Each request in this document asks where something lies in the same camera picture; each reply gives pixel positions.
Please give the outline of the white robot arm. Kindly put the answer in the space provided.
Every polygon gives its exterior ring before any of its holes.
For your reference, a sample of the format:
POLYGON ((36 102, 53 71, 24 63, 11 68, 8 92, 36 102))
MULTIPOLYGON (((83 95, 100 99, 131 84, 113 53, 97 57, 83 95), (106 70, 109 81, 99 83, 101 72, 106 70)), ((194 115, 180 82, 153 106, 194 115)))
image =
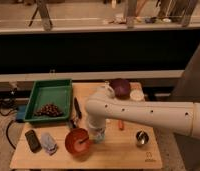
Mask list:
POLYGON ((106 119, 117 119, 200 140, 200 103, 119 100, 110 86, 101 85, 88 97, 85 110, 91 129, 104 129, 106 119))

